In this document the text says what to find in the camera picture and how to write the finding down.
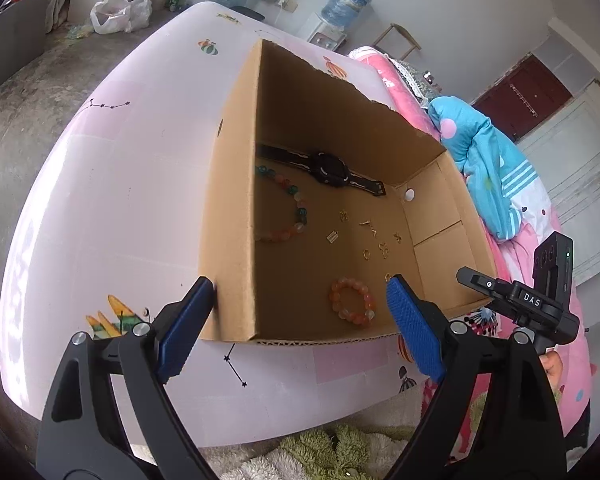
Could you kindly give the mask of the person's right hand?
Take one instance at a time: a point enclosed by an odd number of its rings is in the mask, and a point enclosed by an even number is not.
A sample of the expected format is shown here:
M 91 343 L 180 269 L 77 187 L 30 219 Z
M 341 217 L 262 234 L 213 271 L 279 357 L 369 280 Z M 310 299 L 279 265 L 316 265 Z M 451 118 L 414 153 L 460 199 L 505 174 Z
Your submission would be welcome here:
M 539 359 L 547 380 L 550 383 L 550 388 L 556 392 L 559 389 L 560 381 L 562 380 L 562 371 L 564 370 L 562 358 L 557 351 L 550 350 L 541 354 Z

